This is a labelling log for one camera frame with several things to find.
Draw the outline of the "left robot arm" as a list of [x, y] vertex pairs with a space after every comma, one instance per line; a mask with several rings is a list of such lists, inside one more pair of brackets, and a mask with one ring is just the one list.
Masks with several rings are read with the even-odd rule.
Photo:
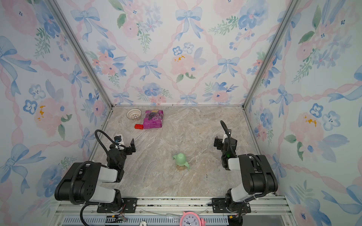
[[97, 205], [98, 213], [135, 213], [137, 198], [124, 198], [120, 190], [101, 186], [121, 182], [125, 160], [134, 152], [136, 147], [132, 139], [129, 147], [122, 144], [110, 146], [107, 166], [91, 161], [74, 163], [57, 185], [55, 199], [75, 205]]

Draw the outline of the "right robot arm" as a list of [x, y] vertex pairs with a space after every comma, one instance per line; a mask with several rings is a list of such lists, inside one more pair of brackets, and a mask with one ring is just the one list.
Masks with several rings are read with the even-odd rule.
[[222, 152], [222, 166], [226, 170], [240, 172], [241, 183], [229, 189], [224, 198], [212, 199], [209, 206], [213, 213], [250, 213], [251, 201], [278, 190], [276, 176], [264, 155], [237, 155], [237, 140], [227, 135], [216, 137], [214, 147]]

